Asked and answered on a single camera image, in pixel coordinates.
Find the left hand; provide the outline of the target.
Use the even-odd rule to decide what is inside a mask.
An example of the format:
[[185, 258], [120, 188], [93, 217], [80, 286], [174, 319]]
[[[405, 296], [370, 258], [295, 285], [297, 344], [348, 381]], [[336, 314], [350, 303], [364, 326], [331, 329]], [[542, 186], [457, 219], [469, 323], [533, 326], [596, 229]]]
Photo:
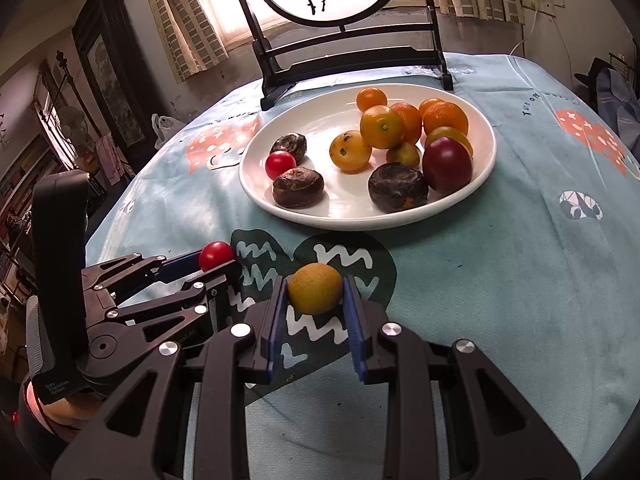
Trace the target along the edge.
[[36, 395], [30, 379], [22, 385], [21, 401], [27, 413], [50, 432], [81, 430], [103, 404], [94, 394], [86, 392], [76, 392], [44, 404]]

